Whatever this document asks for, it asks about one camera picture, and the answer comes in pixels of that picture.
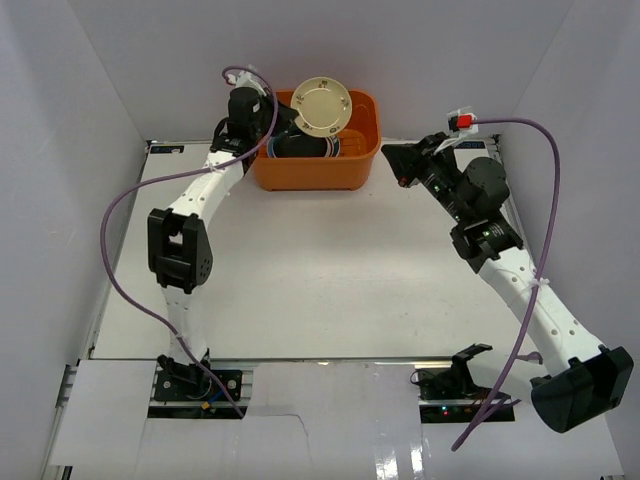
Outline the black plate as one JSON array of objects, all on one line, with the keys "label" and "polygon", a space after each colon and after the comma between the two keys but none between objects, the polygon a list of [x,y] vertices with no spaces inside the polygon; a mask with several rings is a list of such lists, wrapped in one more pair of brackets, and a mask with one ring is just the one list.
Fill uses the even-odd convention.
[{"label": "black plate", "polygon": [[282,137],[273,146],[277,158],[325,157],[327,150],[325,139],[304,134]]}]

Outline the green rimmed white plate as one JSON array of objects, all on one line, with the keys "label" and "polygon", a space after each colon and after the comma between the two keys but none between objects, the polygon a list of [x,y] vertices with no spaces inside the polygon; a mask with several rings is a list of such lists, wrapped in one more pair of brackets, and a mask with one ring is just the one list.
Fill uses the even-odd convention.
[{"label": "green rimmed white plate", "polygon": [[[328,144],[328,150],[325,157],[302,157],[302,158],[331,158],[331,157],[337,157],[340,154],[341,145],[338,137],[331,136],[331,137],[324,137],[322,139],[325,139]],[[267,145],[267,155],[270,158],[277,158],[274,156],[274,153],[273,153],[273,146],[276,141],[277,141],[277,137],[272,138]]]}]

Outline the beige small plate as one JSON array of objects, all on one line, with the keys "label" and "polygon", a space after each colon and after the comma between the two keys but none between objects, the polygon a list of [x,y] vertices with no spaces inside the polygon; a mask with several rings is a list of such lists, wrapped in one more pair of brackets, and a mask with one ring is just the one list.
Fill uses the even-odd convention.
[{"label": "beige small plate", "polygon": [[345,129],[352,116],[353,102],[339,81],[314,77],[294,90],[290,107],[297,112],[294,123],[304,134],[328,138]]}]

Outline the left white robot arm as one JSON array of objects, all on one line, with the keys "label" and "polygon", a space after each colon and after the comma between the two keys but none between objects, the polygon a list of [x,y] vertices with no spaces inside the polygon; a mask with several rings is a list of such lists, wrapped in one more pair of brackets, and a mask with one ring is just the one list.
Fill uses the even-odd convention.
[{"label": "left white robot arm", "polygon": [[172,326],[169,350],[158,357],[177,387],[199,399],[211,387],[211,374],[198,366],[208,355],[203,321],[192,311],[198,288],[214,264],[207,227],[224,198],[248,172],[260,149],[282,120],[280,103],[270,89],[241,86],[230,92],[228,114],[216,129],[204,172],[166,209],[147,218],[148,265],[161,287]]}]

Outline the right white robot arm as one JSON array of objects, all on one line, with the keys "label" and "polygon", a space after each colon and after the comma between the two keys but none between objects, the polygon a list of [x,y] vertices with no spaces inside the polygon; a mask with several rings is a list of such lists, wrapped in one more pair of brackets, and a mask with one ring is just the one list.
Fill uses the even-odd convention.
[{"label": "right white robot arm", "polygon": [[616,408],[633,359],[622,347],[606,347],[547,280],[537,278],[522,238],[503,214],[510,190],[502,164],[479,156],[460,169],[454,142],[442,132],[381,151],[401,187],[424,186],[453,218],[450,236],[458,255],[527,327],[535,359],[516,359],[499,393],[531,404],[558,433]]}]

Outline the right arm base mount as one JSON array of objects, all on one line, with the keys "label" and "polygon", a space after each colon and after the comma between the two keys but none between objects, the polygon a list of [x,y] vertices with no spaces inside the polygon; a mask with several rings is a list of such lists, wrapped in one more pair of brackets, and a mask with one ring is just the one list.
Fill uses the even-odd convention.
[{"label": "right arm base mount", "polygon": [[409,381],[419,390],[423,425],[470,423],[491,391],[484,387],[463,390],[449,374],[449,368],[419,368]]}]

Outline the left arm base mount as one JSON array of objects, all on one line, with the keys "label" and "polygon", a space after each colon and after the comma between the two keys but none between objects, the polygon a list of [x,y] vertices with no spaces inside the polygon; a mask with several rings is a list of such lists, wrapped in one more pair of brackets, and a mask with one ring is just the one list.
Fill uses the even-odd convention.
[{"label": "left arm base mount", "polygon": [[203,411],[214,404],[241,399],[241,370],[212,370],[215,381],[196,364],[179,363],[171,357],[157,358],[158,370],[152,399],[166,406],[199,402]]}]

